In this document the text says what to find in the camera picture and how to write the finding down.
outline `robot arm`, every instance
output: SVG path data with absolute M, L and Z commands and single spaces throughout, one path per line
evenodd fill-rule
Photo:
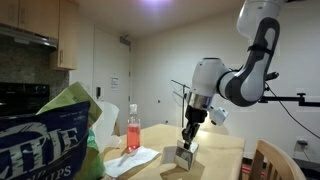
M 250 46 L 247 62 L 239 71 L 231 71 L 219 58 L 204 58 L 197 64 L 185 114 L 188 124 L 182 131 L 186 149 L 189 149 L 199 129 L 199 123 L 204 122 L 207 111 L 213 112 L 210 105 L 215 94 L 241 107 L 251 106 L 260 100 L 279 37 L 280 26 L 276 19 L 284 2 L 245 1 L 237 28 L 241 35 L 249 39 Z

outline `range hood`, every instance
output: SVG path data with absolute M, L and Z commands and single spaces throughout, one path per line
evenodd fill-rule
M 50 51 L 57 50 L 58 40 L 41 36 L 29 31 L 0 24 L 0 40 L 11 45 L 19 43 L 34 48 L 45 48 Z

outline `bottle cap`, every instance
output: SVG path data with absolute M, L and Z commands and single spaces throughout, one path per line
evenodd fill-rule
M 130 114 L 138 114 L 137 108 L 138 106 L 136 104 L 130 104 Z

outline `wooden table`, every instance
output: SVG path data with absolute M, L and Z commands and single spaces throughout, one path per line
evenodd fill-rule
M 141 130 L 141 145 L 160 152 L 151 162 L 137 166 L 119 179 L 238 179 L 245 140 L 237 137 L 198 131 L 195 142 L 199 150 L 193 167 L 188 172 L 176 164 L 160 164 L 164 147 L 176 146 L 182 139 L 182 128 L 156 125 Z M 126 135 L 121 136 L 119 148 L 106 152 L 104 161 L 125 153 Z

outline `kitchen cabinet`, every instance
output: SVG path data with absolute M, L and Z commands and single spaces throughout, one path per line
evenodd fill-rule
M 18 27 L 19 0 L 0 0 L 0 23 Z
M 59 45 L 50 55 L 50 68 L 73 70 L 77 67 L 77 29 L 79 3 L 60 0 Z
M 58 39 L 59 0 L 20 0 L 18 26 Z

